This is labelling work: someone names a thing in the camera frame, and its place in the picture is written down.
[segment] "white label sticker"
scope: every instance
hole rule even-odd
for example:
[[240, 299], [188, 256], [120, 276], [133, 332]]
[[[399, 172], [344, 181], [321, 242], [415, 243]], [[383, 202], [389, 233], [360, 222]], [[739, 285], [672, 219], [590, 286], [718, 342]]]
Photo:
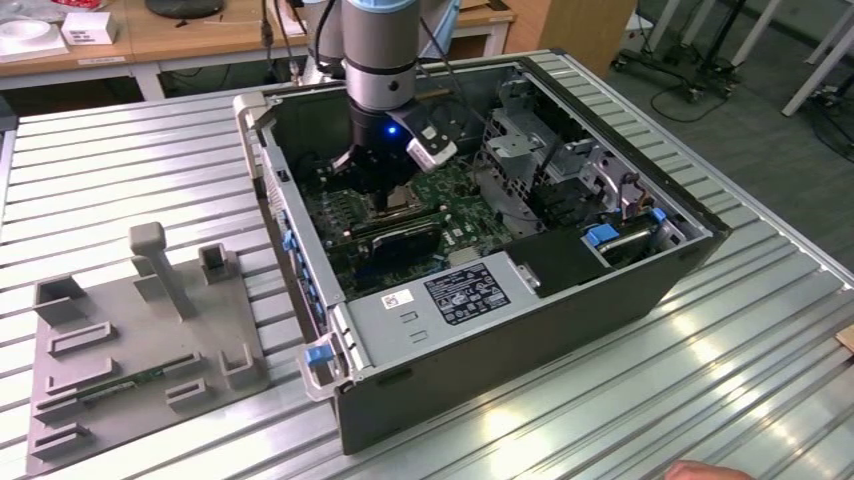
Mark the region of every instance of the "white label sticker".
[[103, 63], [121, 63], [125, 61], [124, 57], [84, 58], [83, 60], [77, 60], [77, 65], [100, 65]]
[[408, 289], [400, 290], [399, 292], [395, 292], [391, 295], [385, 295], [383, 297], [383, 306], [385, 307], [385, 310], [391, 310], [392, 308], [399, 307], [400, 305], [404, 305], [413, 300], [415, 298], [412, 298], [412, 292], [409, 292]]

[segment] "motherboard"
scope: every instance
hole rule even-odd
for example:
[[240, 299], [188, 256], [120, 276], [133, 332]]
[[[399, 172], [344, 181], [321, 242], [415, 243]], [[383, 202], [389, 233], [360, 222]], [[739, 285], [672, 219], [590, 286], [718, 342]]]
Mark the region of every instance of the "motherboard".
[[381, 212], [352, 190], [303, 192], [349, 299], [475, 260], [512, 240], [479, 190], [471, 165], [457, 160], [397, 187]]

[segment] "green circuit board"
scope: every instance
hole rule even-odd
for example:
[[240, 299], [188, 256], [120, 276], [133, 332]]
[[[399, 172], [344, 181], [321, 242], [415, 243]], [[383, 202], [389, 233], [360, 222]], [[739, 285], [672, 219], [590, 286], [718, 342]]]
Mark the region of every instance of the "green circuit board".
[[[448, 255], [453, 252], [467, 249], [469, 255], [486, 255], [512, 240], [479, 195], [471, 169], [463, 162], [413, 177], [404, 186], [408, 208], [403, 209], [400, 221], [383, 218], [372, 211], [367, 197], [351, 190], [304, 192], [303, 197], [348, 299], [441, 271], [449, 266]], [[391, 268], [371, 265], [373, 239], [419, 226], [440, 234], [435, 251]]]

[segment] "person's hand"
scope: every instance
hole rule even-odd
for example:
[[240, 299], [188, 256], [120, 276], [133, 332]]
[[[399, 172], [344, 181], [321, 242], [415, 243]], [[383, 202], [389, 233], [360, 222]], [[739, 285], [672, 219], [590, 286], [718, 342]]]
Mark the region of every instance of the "person's hand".
[[679, 460], [667, 469], [664, 480], [752, 480], [752, 477], [731, 468]]

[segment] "gray carpet floor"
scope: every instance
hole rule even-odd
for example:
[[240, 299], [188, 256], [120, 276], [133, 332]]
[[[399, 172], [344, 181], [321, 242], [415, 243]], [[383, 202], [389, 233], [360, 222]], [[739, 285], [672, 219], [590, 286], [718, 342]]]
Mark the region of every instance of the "gray carpet floor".
[[[664, 0], [643, 0], [640, 10], [656, 16]], [[686, 0], [671, 23], [678, 30], [694, 2]], [[718, 4], [698, 38], [708, 45], [727, 7]], [[742, 15], [722, 49], [731, 58], [754, 20]], [[808, 77], [803, 63], [811, 47], [774, 29], [766, 31], [739, 74], [743, 84], [727, 103], [696, 123], [683, 124], [658, 115], [650, 98], [676, 80], [640, 65], [611, 72], [607, 83], [668, 129], [684, 144], [735, 181], [794, 228], [854, 270], [854, 163], [842, 159], [815, 138], [811, 119], [802, 111], [791, 118], [780, 110]], [[854, 69], [840, 64], [828, 83]], [[671, 94], [656, 101], [676, 118], [692, 118], [720, 99], [706, 96], [688, 104]], [[854, 133], [854, 108], [839, 121]]]

